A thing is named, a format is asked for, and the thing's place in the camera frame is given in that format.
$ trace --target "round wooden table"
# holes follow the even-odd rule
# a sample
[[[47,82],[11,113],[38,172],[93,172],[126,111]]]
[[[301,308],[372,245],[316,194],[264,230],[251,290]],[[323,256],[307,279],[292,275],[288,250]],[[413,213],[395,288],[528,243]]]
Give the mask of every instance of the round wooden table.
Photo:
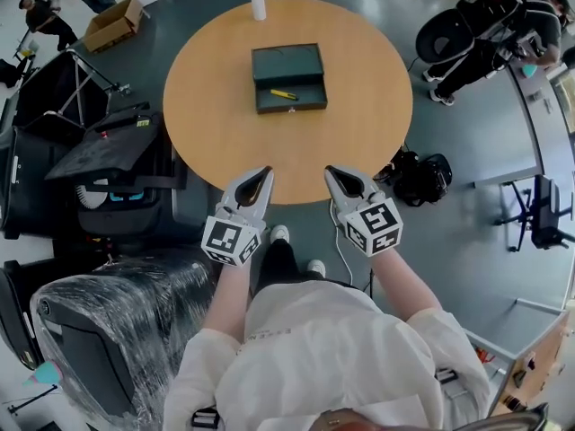
[[[181,49],[164,89],[168,134],[220,189],[269,165],[272,203],[327,199],[326,165],[375,175],[397,152],[411,121],[410,79],[394,46],[358,14],[319,0],[266,0],[266,8],[262,22],[250,4],[223,13]],[[252,49],[300,43],[319,45],[327,109],[258,115]]]

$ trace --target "sneaker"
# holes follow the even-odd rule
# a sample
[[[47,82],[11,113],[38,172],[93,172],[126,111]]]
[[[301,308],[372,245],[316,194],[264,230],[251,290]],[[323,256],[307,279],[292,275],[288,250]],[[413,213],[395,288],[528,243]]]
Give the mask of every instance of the sneaker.
[[[440,81],[443,82],[446,78],[445,76],[433,76],[429,73],[429,69],[426,70],[425,72],[423,72],[423,74],[421,74],[421,76],[423,76],[423,79],[428,82],[436,82],[436,81]]]
[[[443,105],[447,105],[448,107],[451,107],[456,101],[456,98],[453,97],[453,94],[449,94],[447,97],[440,96],[438,94],[438,90],[431,90],[429,92],[429,97],[431,98],[432,101],[441,102]]]
[[[321,260],[312,260],[307,264],[307,271],[314,271],[325,278],[325,265]]]
[[[270,233],[270,241],[284,240],[289,242],[289,230],[285,225],[276,225]]]

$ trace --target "white shirt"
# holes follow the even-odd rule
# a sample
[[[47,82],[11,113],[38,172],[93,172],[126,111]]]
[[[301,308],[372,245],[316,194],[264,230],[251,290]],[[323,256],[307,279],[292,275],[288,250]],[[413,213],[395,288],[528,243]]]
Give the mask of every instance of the white shirt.
[[[253,300],[240,345],[201,330],[185,349],[164,406],[164,431],[191,430],[217,405],[220,429],[306,431],[350,408],[380,425],[435,429],[485,418],[489,381],[455,318],[425,310],[407,323],[356,289],[330,282],[273,285]],[[450,400],[435,373],[450,368]]]

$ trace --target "desk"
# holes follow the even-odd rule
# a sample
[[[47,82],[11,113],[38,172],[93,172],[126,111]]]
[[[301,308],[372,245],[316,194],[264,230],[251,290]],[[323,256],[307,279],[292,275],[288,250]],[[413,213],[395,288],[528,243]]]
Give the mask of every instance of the desk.
[[[571,174],[575,171],[575,161],[571,150],[571,141],[562,114],[561,104],[547,79],[546,72],[538,67],[535,74],[525,78],[521,72],[522,63],[514,61],[509,65],[526,123],[533,142],[535,159],[532,164],[526,162],[518,171],[504,171],[497,176],[475,182],[476,186],[499,184],[511,180],[520,180],[544,174],[554,179],[562,191],[562,198],[568,202],[573,191]],[[532,95],[540,92],[541,99],[534,101]]]
[[[376,174],[411,122],[410,79],[394,46],[363,17],[319,0],[266,0],[256,22],[243,4],[202,27],[181,49],[164,89],[164,115],[181,158],[224,189],[270,165],[272,202],[327,199],[323,168],[347,164]],[[252,49],[319,44],[326,110],[258,115]]]
[[[549,333],[532,347],[531,351],[535,353],[535,370],[527,370],[525,380],[520,388],[515,385],[512,377],[515,373],[525,368],[524,358],[518,359],[518,361],[509,366],[511,374],[503,385],[502,392],[504,394],[497,398],[498,403],[492,415],[509,413],[509,409],[500,402],[508,395],[518,398],[529,408],[538,405],[533,403],[533,400],[544,389],[549,378],[549,372],[557,361],[561,344],[565,338],[564,333],[567,330],[568,319],[569,314],[564,313]]]

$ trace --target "strap buckle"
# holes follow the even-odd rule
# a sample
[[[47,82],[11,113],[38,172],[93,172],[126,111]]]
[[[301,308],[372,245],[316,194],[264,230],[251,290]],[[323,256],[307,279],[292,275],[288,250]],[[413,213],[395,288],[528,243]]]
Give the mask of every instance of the strap buckle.
[[[203,429],[217,429],[219,414],[213,407],[207,407],[196,411],[191,417],[191,427]]]
[[[459,375],[457,375],[457,372],[453,369],[440,369],[435,372],[435,378],[437,378],[441,384],[447,384],[457,380]]]

